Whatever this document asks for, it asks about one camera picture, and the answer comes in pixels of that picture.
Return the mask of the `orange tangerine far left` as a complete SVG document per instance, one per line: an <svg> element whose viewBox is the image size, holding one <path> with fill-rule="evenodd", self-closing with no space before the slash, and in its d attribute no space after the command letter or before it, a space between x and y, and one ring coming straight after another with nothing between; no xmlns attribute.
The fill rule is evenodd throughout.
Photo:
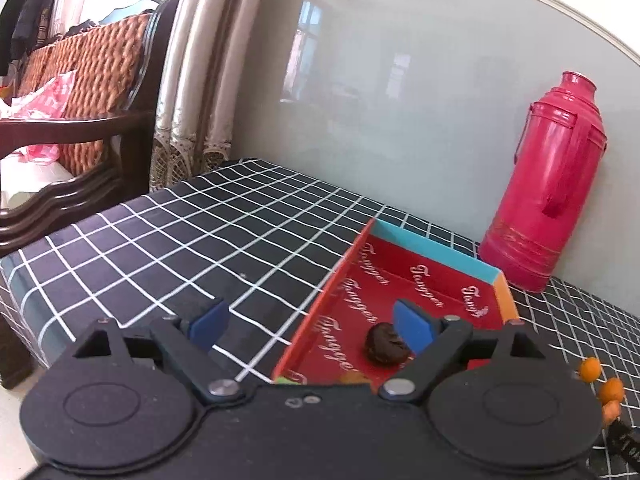
<svg viewBox="0 0 640 480"><path fill-rule="evenodd" d="M578 376L586 384L592 384L602 374L601 362L595 356L582 360L578 367Z"/></svg>

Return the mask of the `red cardboard box tray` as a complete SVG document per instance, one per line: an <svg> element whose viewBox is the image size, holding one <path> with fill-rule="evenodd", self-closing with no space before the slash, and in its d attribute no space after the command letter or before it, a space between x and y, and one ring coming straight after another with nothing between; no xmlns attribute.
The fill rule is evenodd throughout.
<svg viewBox="0 0 640 480"><path fill-rule="evenodd" d="M503 273L401 226L372 219L312 302L272 372L275 382L329 385L366 378L378 387L400 367L372 361L370 329L388 323L418 352L436 337L424 315L498 330L518 318Z"/></svg>

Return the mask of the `red thermos flask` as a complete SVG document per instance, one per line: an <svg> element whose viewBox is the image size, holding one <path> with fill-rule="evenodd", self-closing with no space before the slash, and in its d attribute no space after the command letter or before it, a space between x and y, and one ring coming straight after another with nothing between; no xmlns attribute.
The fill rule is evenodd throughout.
<svg viewBox="0 0 640 480"><path fill-rule="evenodd" d="M547 286L608 146L596 91L565 72L530 104L512 176L480 243L480 258L528 292Z"/></svg>

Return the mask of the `black white checkered tablecloth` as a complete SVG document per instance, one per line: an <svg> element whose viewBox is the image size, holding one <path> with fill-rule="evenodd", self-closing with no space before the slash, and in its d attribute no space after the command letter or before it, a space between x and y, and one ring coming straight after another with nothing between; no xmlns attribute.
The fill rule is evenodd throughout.
<svg viewBox="0 0 640 480"><path fill-rule="evenodd" d="M600 387L639 432L639 322L552 281L518 318L473 326L421 404L374 385L275 382L312 302L372 219L480 260L437 224L262 159L238 160L66 226L1 261L6 310L46 372L20 423L36 479L634 479ZM203 404L163 370L150 324L214 301L208 355L244 391ZM595 356L602 374L578 376Z"/></svg>

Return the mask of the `wooden sofa with cushion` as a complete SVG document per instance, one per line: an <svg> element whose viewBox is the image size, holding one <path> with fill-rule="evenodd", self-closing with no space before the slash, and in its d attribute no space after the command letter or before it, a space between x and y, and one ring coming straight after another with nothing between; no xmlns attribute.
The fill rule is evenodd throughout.
<svg viewBox="0 0 640 480"><path fill-rule="evenodd" d="M60 119L2 120L1 153L56 144L72 177L2 210L2 255L148 192L155 111L179 1L47 47L46 74L76 74L70 102Z"/></svg>

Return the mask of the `dark brown dried fruit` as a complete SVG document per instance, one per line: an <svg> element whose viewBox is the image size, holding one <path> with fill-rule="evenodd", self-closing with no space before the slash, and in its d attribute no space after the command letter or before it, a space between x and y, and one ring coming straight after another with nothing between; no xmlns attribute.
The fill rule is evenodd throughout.
<svg viewBox="0 0 640 480"><path fill-rule="evenodd" d="M397 366L411 356L411 350L390 323L378 323L368 330L364 351L371 362L381 366Z"/></svg>

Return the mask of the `pink plastic bag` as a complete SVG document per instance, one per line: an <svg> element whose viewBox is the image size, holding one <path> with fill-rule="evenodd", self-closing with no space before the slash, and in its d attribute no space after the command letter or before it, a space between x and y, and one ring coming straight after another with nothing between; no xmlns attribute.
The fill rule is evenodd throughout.
<svg viewBox="0 0 640 480"><path fill-rule="evenodd" d="M4 107L1 117L27 120L60 119L70 100L75 79L76 70L53 77L40 89L13 99L10 106ZM17 148L14 154L23 162L49 165L60 157L60 148L58 144L35 144Z"/></svg>

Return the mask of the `orange tangerine near gripper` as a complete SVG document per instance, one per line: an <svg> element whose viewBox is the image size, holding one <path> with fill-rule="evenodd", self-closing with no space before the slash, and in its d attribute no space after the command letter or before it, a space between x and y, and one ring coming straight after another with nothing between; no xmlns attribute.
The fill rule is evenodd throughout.
<svg viewBox="0 0 640 480"><path fill-rule="evenodd" d="M620 413L622 409L620 408L619 400L611 400L608 403L602 405L602 417L603 417L603 426L608 428L620 418Z"/></svg>

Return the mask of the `beige curtain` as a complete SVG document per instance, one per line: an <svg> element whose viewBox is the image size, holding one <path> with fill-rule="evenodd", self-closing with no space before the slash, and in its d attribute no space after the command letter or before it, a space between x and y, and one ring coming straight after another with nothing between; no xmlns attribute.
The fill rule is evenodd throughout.
<svg viewBox="0 0 640 480"><path fill-rule="evenodd" d="M260 0L180 0L160 82L150 189L231 155L233 119Z"/></svg>

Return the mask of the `dark hanging clothes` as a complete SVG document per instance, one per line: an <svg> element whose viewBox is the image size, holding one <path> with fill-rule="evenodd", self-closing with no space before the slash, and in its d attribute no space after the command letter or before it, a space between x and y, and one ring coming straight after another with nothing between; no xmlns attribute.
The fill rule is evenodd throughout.
<svg viewBox="0 0 640 480"><path fill-rule="evenodd" d="M1 11L1 76L12 62L43 45L54 0L6 0Z"/></svg>

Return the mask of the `orange tangerine in box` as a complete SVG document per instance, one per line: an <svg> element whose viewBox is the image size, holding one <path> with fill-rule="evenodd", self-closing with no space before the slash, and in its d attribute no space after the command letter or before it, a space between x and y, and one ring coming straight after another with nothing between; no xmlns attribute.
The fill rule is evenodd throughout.
<svg viewBox="0 0 640 480"><path fill-rule="evenodd" d="M349 370L344 374L341 374L338 378L338 382L343 385L372 385L369 378L359 370Z"/></svg>

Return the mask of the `orange tangerine far right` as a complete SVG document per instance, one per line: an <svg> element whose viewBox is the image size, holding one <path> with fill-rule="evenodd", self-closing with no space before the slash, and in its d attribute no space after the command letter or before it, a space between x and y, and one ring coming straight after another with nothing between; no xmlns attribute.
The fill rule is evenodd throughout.
<svg viewBox="0 0 640 480"><path fill-rule="evenodd" d="M622 403L625 396L624 383L618 377L608 379L599 390L600 402L605 405L611 402Z"/></svg>

